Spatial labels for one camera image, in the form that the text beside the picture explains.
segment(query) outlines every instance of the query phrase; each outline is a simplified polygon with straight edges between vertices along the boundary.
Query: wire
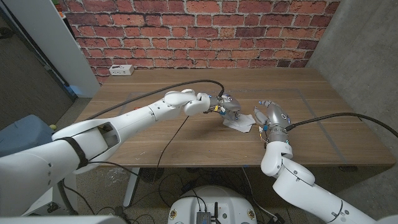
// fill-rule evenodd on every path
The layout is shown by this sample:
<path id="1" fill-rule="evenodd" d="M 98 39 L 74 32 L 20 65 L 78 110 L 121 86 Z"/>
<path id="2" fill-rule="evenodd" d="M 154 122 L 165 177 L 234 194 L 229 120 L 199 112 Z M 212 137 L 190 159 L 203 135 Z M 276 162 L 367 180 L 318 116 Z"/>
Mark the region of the wire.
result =
<path id="1" fill-rule="evenodd" d="M 103 110 L 103 111 L 100 111 L 100 112 L 94 114 L 93 116 L 90 116 L 89 118 L 85 119 L 85 121 L 90 120 L 90 119 L 93 119 L 93 118 L 96 118 L 96 117 L 98 117 L 99 115 L 105 114 L 105 113 L 107 113 L 107 112 L 109 112 L 109 111 L 111 111 L 111 110 L 114 110 L 114 109 L 116 109 L 116 108 L 119 108 L 119 107 L 121 107 L 121 106 L 123 106 L 123 105 L 126 105 L 126 104 L 128 104 L 128 103 L 131 103 L 131 102 L 133 102 L 133 101 L 142 99 L 142 98 L 147 97 L 147 96 L 151 96 L 151 95 L 156 94 L 156 93 L 160 93 L 160 92 L 162 92 L 162 91 L 164 91 L 164 90 L 169 90 L 169 89 L 171 89 L 171 88 L 175 88 L 175 87 L 182 86 L 182 85 L 188 85 L 188 84 L 192 84 L 192 83 L 201 83 L 201 82 L 215 83 L 215 84 L 219 85 L 219 86 L 221 87 L 221 91 L 220 91 L 220 93 L 218 94 L 218 97 L 221 97 L 221 96 L 223 95 L 223 93 L 224 93 L 224 86 L 223 86 L 221 83 L 216 82 L 216 81 L 214 81 L 214 80 L 194 80 L 194 81 L 189 81 L 189 82 L 183 82 L 183 83 L 178 83 L 178 84 L 170 85 L 170 86 L 167 86 L 167 87 L 165 87 L 165 88 L 161 88 L 161 89 L 159 89 L 159 90 L 155 90 L 155 91 L 152 91 L 152 92 L 150 92 L 150 93 L 143 94 L 143 95 L 141 95 L 141 96 L 137 96 L 137 97 L 135 97 L 135 98 L 133 98 L 133 99 L 130 99 L 130 100 L 126 100 L 126 101 L 124 101 L 124 102 L 122 102 L 122 103 L 120 103 L 120 104 L 114 105 L 114 106 L 112 106 L 112 107 L 110 107 L 110 108 L 107 108 L 107 109 L 105 109 L 105 110 Z"/>
<path id="2" fill-rule="evenodd" d="M 252 198 L 253 198 L 254 203 L 255 203 L 261 210 L 263 210 L 264 212 L 266 212 L 268 215 L 271 215 L 271 216 L 273 216 L 276 220 L 278 220 L 278 217 L 276 217 L 276 216 L 275 216 L 274 214 L 272 214 L 271 212 L 268 212 L 267 210 L 265 210 L 263 207 L 261 207 L 261 206 L 256 202 L 256 199 L 254 199 L 253 189 L 251 188 L 251 184 L 250 184 L 249 177 L 248 177 L 248 175 L 246 174 L 246 171 L 244 171 L 244 168 L 243 168 L 243 167 L 242 167 L 242 170 L 243 170 L 244 175 L 246 176 L 246 179 L 248 180 L 249 187 L 250 187 L 250 191 L 251 191 L 251 195 L 252 195 Z"/>
<path id="3" fill-rule="evenodd" d="M 101 212 L 102 210 L 104 210 L 104 209 L 106 209 L 106 208 L 109 208 L 109 209 L 111 209 L 111 210 L 113 211 L 113 213 L 116 213 L 115 210 L 114 210 L 114 208 L 107 206 L 107 207 L 101 208 L 97 213 L 95 213 L 95 215 L 98 215 L 99 212 Z"/>
<path id="4" fill-rule="evenodd" d="M 157 165 L 156 165 L 156 170 L 155 170 L 155 175 L 154 175 L 154 179 L 152 181 L 152 184 L 155 182 L 155 178 L 156 178 L 156 173 L 157 173 L 157 169 L 159 168 L 159 164 L 160 164 L 160 160 L 162 159 L 163 153 L 166 151 L 167 146 L 169 146 L 169 144 L 173 141 L 174 137 L 177 135 L 177 133 L 180 131 L 180 129 L 182 128 L 182 126 L 185 124 L 185 122 L 187 121 L 187 119 L 189 118 L 189 116 L 187 116 L 187 118 L 185 118 L 184 122 L 181 124 L 181 126 L 178 128 L 178 130 L 175 132 L 175 134 L 173 135 L 173 137 L 170 139 L 169 143 L 167 143 L 167 145 L 164 147 L 159 160 L 157 161 Z"/>
<path id="5" fill-rule="evenodd" d="M 329 115 L 326 115 L 326 116 L 322 116 L 322 117 L 319 117 L 319 118 L 308 119 L 306 121 L 301 121 L 301 122 L 298 122 L 298 123 L 291 124 L 291 125 L 287 126 L 286 127 L 286 131 L 290 131 L 291 129 L 294 129 L 295 127 L 303 125 L 303 124 L 308 124 L 308 123 L 311 123 L 311 122 L 316 122 L 316 121 L 320 121 L 320 120 L 323 120 L 323 119 L 334 118 L 334 117 L 338 117 L 338 116 L 355 116 L 357 118 L 363 118 L 363 119 L 366 119 L 366 120 L 373 121 L 376 124 L 382 126 L 383 128 L 386 128 L 387 130 L 389 130 L 393 135 L 395 135 L 398 138 L 398 132 L 396 130 L 392 129 L 390 126 L 384 124 L 383 122 L 379 121 L 378 119 L 374 119 L 374 118 L 371 118 L 369 116 L 366 116 L 366 115 L 363 115 L 363 114 L 357 114 L 357 113 L 335 113 L 335 114 L 329 114 Z"/>
<path id="6" fill-rule="evenodd" d="M 206 205 L 206 202 L 205 202 L 201 197 L 199 197 L 199 196 L 196 196 L 196 195 L 189 195 L 189 196 L 180 197 L 179 199 L 181 199 L 181 198 L 189 198 L 189 197 L 199 198 L 199 199 L 205 204 L 205 212 L 207 212 L 207 205 Z"/>
<path id="7" fill-rule="evenodd" d="M 86 198 L 85 198 L 84 196 L 82 196 L 79 192 L 77 192 L 76 190 L 73 190 L 73 189 L 67 187 L 67 186 L 65 185 L 65 181 L 64 181 L 64 180 L 61 180 L 61 181 L 62 181 L 63 187 L 65 187 L 66 189 L 68 189 L 68 190 L 72 191 L 73 193 L 79 195 L 79 197 L 81 197 L 81 198 L 85 201 L 87 207 L 91 210 L 92 214 L 95 215 L 95 212 L 94 212 L 93 208 L 92 208 L 91 205 L 87 202 Z"/>
<path id="8" fill-rule="evenodd" d="M 195 196 L 197 197 L 197 193 L 195 192 L 195 189 L 192 189 L 193 193 L 195 194 Z M 199 212 L 201 212 L 201 208 L 200 208 L 200 202 L 199 202 L 199 198 L 197 198 L 198 200 L 198 205 L 199 205 Z"/>

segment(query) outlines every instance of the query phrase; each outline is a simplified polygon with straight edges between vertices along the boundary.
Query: concrete wall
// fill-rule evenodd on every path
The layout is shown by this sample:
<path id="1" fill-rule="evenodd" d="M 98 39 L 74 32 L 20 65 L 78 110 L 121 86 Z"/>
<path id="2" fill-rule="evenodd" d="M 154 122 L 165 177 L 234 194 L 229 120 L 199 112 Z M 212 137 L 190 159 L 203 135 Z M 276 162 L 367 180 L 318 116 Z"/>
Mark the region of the concrete wall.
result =
<path id="1" fill-rule="evenodd" d="M 380 119 L 395 130 L 398 130 L 397 24 L 398 1 L 342 1 L 307 63 L 307 67 L 316 68 L 330 82 L 355 112 Z M 368 125 L 398 158 L 398 139 L 380 126 Z M 326 177 L 336 170 L 315 172 L 327 183 Z M 365 173 L 360 169 L 351 178 L 370 172 L 373 170 Z M 398 214 L 397 165 L 352 186 L 348 179 L 337 178 L 328 190 L 336 191 L 333 185 L 348 184 L 337 195 L 375 219 Z"/>

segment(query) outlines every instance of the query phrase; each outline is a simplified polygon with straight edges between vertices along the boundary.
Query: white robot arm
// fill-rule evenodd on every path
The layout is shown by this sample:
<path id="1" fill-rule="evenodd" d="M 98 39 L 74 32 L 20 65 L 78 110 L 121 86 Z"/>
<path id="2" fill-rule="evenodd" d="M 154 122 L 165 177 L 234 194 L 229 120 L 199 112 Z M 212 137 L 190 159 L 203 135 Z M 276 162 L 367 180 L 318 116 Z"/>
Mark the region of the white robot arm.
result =
<path id="1" fill-rule="evenodd" d="M 81 174 L 107 161 L 124 141 L 156 122 L 224 106 L 225 96 L 170 91 L 155 103 L 114 118 L 82 121 L 53 136 L 53 142 L 0 158 L 0 216 L 23 214 L 42 194 L 74 172 Z"/>
<path id="2" fill-rule="evenodd" d="M 272 186 L 276 193 L 288 203 L 316 215 L 326 223 L 375 223 L 365 213 L 319 187 L 307 168 L 290 160 L 293 158 L 292 147 L 285 130 L 290 124 L 289 116 L 271 101 L 262 101 L 260 104 L 267 106 L 268 117 L 255 108 L 256 121 L 269 130 L 269 143 L 261 170 L 265 175 L 277 179 Z"/>

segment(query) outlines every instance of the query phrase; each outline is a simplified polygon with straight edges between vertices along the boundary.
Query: power strip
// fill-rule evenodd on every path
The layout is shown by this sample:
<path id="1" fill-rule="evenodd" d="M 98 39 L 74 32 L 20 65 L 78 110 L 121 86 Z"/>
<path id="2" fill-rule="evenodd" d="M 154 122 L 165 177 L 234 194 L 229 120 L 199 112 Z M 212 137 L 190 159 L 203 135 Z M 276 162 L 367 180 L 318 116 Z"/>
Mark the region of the power strip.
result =
<path id="1" fill-rule="evenodd" d="M 134 67 L 132 65 L 112 65 L 109 71 L 111 75 L 131 75 Z"/>

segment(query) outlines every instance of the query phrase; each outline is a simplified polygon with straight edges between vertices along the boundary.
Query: floor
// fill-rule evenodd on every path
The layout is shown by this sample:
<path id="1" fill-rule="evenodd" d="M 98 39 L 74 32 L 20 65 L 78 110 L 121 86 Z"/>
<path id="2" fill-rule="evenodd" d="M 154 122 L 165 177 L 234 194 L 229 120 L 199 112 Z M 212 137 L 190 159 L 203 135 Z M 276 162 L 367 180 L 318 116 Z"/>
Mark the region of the floor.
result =
<path id="1" fill-rule="evenodd" d="M 72 124 L 89 102 L 90 99 L 87 98 L 77 99 L 56 124 L 58 130 Z M 262 207 L 271 213 L 281 215 L 287 224 L 309 224 L 304 211 L 289 205 L 273 191 L 273 178 L 265 176 L 259 167 L 246 168 L 246 172 L 253 187 L 254 197 Z M 132 206 L 124 209 L 127 217 L 135 219 L 144 215 L 137 220 L 141 224 L 153 223 L 151 217 L 155 223 L 167 223 L 169 207 L 161 200 L 159 189 L 165 202 L 171 205 L 183 194 L 181 190 L 183 186 L 179 177 L 184 185 L 191 180 L 197 180 L 196 187 L 208 184 L 229 187 L 242 195 L 248 195 L 248 200 L 254 205 L 249 196 L 247 182 L 243 183 L 244 176 L 240 168 L 206 168 L 194 173 L 185 168 L 166 168 L 160 179 L 153 184 L 139 181 Z M 76 177 L 77 191 L 86 197 L 88 203 L 97 213 L 103 207 L 115 208 L 122 205 L 128 180 L 129 174 L 121 168 L 100 167 Z M 269 217 L 264 212 L 260 213 L 256 207 L 254 209 L 259 223 L 269 221 Z M 78 211 L 81 215 L 91 215 L 90 209 L 81 198 L 78 198 Z M 102 215 L 109 213 L 113 213 L 111 208 L 105 208 L 99 212 Z"/>

